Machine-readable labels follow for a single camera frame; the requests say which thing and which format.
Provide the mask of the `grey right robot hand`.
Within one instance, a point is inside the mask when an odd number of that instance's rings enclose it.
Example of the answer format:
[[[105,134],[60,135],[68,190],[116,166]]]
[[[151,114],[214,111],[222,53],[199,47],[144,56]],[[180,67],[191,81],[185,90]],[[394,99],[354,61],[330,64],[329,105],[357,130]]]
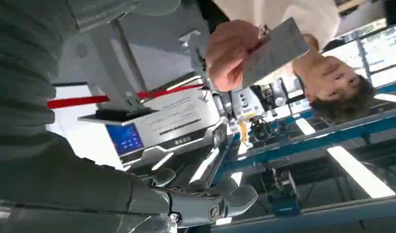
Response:
[[[0,135],[0,233],[168,233],[241,215],[257,197],[233,179],[153,187],[76,156],[57,134]]]

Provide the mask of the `person's hand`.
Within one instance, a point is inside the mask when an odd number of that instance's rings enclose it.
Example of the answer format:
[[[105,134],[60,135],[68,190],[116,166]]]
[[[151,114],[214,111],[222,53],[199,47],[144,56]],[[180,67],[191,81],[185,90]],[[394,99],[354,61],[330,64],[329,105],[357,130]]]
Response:
[[[231,91],[243,82],[243,62],[266,40],[269,29],[244,20],[219,24],[210,35],[205,55],[208,77],[214,88]]]

